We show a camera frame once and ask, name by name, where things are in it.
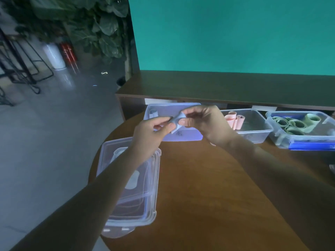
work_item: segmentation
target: plastic container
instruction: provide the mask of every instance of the plastic container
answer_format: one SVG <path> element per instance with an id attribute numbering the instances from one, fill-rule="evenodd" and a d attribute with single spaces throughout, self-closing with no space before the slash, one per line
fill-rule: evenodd
<path id="1" fill-rule="evenodd" d="M 289 117 L 303 120 L 306 114 L 317 115 L 321 120 L 305 135 L 287 134 L 273 119 L 274 116 Z M 266 113 L 273 132 L 269 137 L 281 149 L 300 151 L 333 151 L 335 150 L 335 120 L 327 114 L 318 111 L 269 111 Z"/>
<path id="2" fill-rule="evenodd" d="M 273 131 L 273 128 L 257 110 L 251 108 L 221 110 L 224 115 L 227 115 L 230 111 L 235 111 L 237 115 L 245 117 L 242 128 L 236 132 L 253 143 L 264 142 Z"/>
<path id="3" fill-rule="evenodd" d="M 143 120 L 149 119 L 149 114 L 156 109 L 158 116 L 175 117 L 181 110 L 190 106 L 201 105 L 200 103 L 166 103 L 166 104 L 149 104 L 145 110 Z M 202 140 L 202 134 L 196 128 L 181 127 L 173 134 L 167 134 L 163 141 L 165 142 L 181 142 L 181 141 L 199 141 Z"/>
<path id="4" fill-rule="evenodd" d="M 115 151 L 128 147 L 131 141 L 130 137 L 103 143 L 96 175 L 109 165 Z M 119 238 L 132 232 L 135 227 L 149 225 L 155 220 L 160 157 L 161 150 L 157 149 L 149 160 L 136 169 L 136 181 L 132 180 L 133 174 L 106 222 L 103 236 Z"/>

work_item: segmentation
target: teal wall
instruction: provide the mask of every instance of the teal wall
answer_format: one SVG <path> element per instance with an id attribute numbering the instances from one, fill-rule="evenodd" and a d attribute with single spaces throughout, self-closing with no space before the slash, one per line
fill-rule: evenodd
<path id="1" fill-rule="evenodd" d="M 129 0 L 141 70 L 335 75 L 335 0 Z"/>

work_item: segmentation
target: left hand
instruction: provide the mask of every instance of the left hand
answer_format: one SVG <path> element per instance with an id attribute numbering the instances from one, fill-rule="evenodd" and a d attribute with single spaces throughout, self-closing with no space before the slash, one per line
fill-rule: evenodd
<path id="1" fill-rule="evenodd" d="M 130 155 L 134 155 L 140 161 L 140 164 L 149 159 L 163 138 L 176 128 L 174 123 L 168 123 L 169 120 L 168 116 L 151 118 L 141 121 L 135 127 L 133 141 L 128 150 Z"/>

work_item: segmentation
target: sticker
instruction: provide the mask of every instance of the sticker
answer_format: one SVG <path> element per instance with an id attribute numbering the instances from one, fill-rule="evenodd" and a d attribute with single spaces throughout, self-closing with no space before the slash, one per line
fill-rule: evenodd
<path id="1" fill-rule="evenodd" d="M 137 186 L 137 180 L 138 180 L 138 177 L 140 176 L 140 172 L 139 171 L 135 171 L 133 173 L 133 175 L 130 177 L 127 185 L 126 185 L 126 189 L 134 189 L 136 188 Z"/>

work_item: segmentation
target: round wooden table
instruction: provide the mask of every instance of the round wooden table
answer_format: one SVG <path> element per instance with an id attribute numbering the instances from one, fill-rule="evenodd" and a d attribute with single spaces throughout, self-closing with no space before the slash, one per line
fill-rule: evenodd
<path id="1" fill-rule="evenodd" d="M 132 136 L 142 119 L 143 114 L 130 118 L 106 141 Z M 261 147 L 317 178 L 330 178 L 272 142 Z M 157 217 L 119 239 L 102 236 L 110 250 L 308 250 L 227 152 L 206 139 L 162 142 L 160 149 Z M 99 155 L 100 149 L 89 182 L 95 178 Z"/>

